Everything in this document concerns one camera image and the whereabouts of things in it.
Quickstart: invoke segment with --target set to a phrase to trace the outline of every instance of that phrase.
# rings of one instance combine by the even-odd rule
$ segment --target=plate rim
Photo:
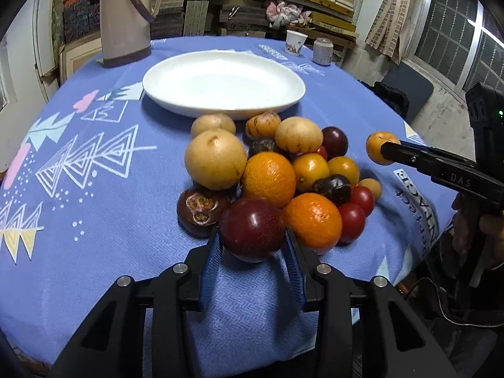
[[[262,110],[262,109],[271,109],[271,108],[281,108],[281,107],[285,107],[285,106],[291,106],[291,105],[294,105],[296,103],[298,103],[301,99],[303,99],[303,97],[306,95],[306,84],[304,83],[303,79],[298,75],[296,74],[292,69],[290,68],[287,68],[287,67],[284,67],[282,64],[279,64],[278,62],[274,61],[274,60],[271,60],[269,58],[265,58],[265,57],[261,57],[260,55],[256,55],[254,54],[254,57],[258,58],[260,61],[268,61],[269,63],[273,63],[275,64],[275,66],[279,66],[281,67],[282,69],[290,72],[292,75],[294,75],[296,77],[296,79],[301,83],[301,86],[302,86],[302,93],[301,93],[301,96],[299,96],[299,98],[296,98],[295,100],[289,102],[289,103],[285,103],[285,104],[281,104],[281,105],[265,105],[265,106],[260,106],[260,107],[257,107],[257,108],[246,108],[246,109],[225,109],[225,108],[222,108],[222,109],[213,109],[213,108],[200,108],[200,107],[192,107],[192,106],[187,106],[187,105],[182,105],[180,103],[167,103],[165,100],[162,100],[160,99],[159,97],[157,97],[156,95],[153,95],[153,94],[150,94],[148,92],[148,90],[145,88],[145,81],[146,81],[146,77],[148,75],[148,73],[155,67],[157,67],[159,64],[165,62],[165,61],[170,61],[172,60],[173,58],[178,58],[178,57],[185,57],[185,56],[191,56],[191,55],[196,55],[196,54],[201,54],[201,53],[227,53],[227,54],[233,54],[233,55],[246,55],[246,56],[250,56],[251,54],[250,53],[246,53],[246,52],[239,52],[239,51],[232,51],[232,50],[200,50],[200,51],[191,51],[191,52],[185,52],[183,54],[178,54],[178,55],[174,55],[172,57],[169,57],[169,58],[165,58],[157,63],[155,63],[154,65],[152,65],[152,67],[150,67],[144,74],[143,78],[142,78],[142,88],[143,90],[145,91],[146,95],[148,97],[150,97],[151,99],[153,99],[158,105],[161,105],[160,103],[163,103],[165,105],[168,105],[170,107],[177,107],[177,108],[185,108],[185,109],[190,109],[190,110],[193,110],[193,111],[203,111],[203,112],[207,112],[207,111],[213,111],[215,110],[216,112],[219,111],[219,112],[226,112],[226,111],[229,111],[229,112],[240,112],[240,111],[247,111],[247,110]]]

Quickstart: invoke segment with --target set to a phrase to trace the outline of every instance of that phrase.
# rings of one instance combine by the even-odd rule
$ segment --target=tablecloth
[[[117,277],[157,276],[204,243],[180,229],[175,212],[192,184],[183,165],[192,120],[160,108],[141,83],[152,65],[186,52],[233,49],[292,69],[306,95],[282,117],[341,128],[361,177],[380,180],[383,196],[363,234],[323,261],[347,276],[394,283],[421,261],[451,219],[454,193],[414,169],[373,164],[365,141],[377,130],[422,139],[341,69],[313,63],[306,47],[299,57],[283,47],[252,37],[157,40],[146,59],[113,69],[93,59],[60,88],[0,189],[0,327],[13,344],[54,362]],[[280,255],[251,265],[224,252],[208,310],[187,316],[197,369],[216,377],[287,360],[314,345],[317,316],[296,307]]]

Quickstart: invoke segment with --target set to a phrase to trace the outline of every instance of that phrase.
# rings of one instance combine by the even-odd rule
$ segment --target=hand
[[[452,209],[457,210],[453,217],[452,247],[456,252],[464,255],[471,247],[474,231],[471,229],[470,218],[474,217],[474,213],[477,211],[477,203],[459,193],[452,203]],[[478,225],[484,234],[495,240],[493,257],[498,261],[504,261],[504,217],[502,215],[483,215],[480,217]]]

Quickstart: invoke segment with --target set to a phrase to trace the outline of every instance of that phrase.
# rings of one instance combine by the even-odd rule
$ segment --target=small orange fruit
[[[252,156],[241,177],[243,196],[265,198],[283,208],[296,192],[296,173],[290,162],[276,152],[260,152]]]
[[[292,227],[300,244],[321,255],[331,250],[341,236],[338,208],[316,193],[303,193],[283,210],[286,225]]]
[[[359,168],[357,164],[346,156],[337,156],[327,162],[331,175],[343,175],[350,181],[350,186],[359,183]]]
[[[397,139],[397,137],[394,134],[391,134],[390,132],[375,132],[374,134],[371,134],[368,136],[367,141],[366,141],[366,152],[369,158],[379,164],[379,165],[390,165],[393,162],[388,161],[381,155],[381,145],[383,145],[385,142],[394,142],[394,144],[401,144],[401,141]]]
[[[312,190],[313,182],[329,176],[329,166],[319,154],[303,154],[292,163],[296,172],[296,189],[305,193]]]
[[[376,179],[371,178],[362,179],[357,186],[367,187],[375,197],[375,202],[381,196],[381,184]]]

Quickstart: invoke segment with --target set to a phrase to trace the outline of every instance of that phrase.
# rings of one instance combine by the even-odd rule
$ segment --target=yellow fruit
[[[284,119],[275,133],[278,147],[293,153],[316,152],[323,140],[322,130],[311,120],[300,116]]]
[[[319,154],[304,154],[292,163],[296,172],[296,189],[305,193],[312,190],[313,182],[329,176],[329,166]]]
[[[375,202],[380,198],[381,196],[381,184],[378,182],[376,179],[362,179],[358,186],[365,186],[367,187],[373,196],[375,197]]]
[[[189,143],[184,159],[195,182],[211,190],[223,190],[240,180],[247,153],[236,136],[223,129],[211,129]]]
[[[247,121],[245,133],[252,140],[259,138],[274,138],[280,122],[282,122],[282,120],[276,112],[264,112]]]
[[[343,175],[350,181],[352,187],[359,183],[359,168],[347,156],[337,156],[327,162],[331,175]]]
[[[294,197],[296,174],[290,162],[276,152],[260,152],[252,156],[241,177],[243,196],[265,198],[283,208]]]
[[[388,161],[381,155],[381,145],[385,142],[394,142],[394,144],[401,144],[401,141],[397,139],[394,134],[390,132],[375,132],[369,135],[366,141],[366,152],[369,158],[379,164],[379,165],[390,165],[393,162]]]
[[[191,138],[194,139],[199,134],[210,129],[223,129],[231,132],[233,135],[236,133],[236,125],[226,114],[201,115],[192,123]]]
[[[316,193],[303,193],[283,210],[286,225],[292,227],[298,242],[321,255],[338,243],[342,221],[338,208]]]

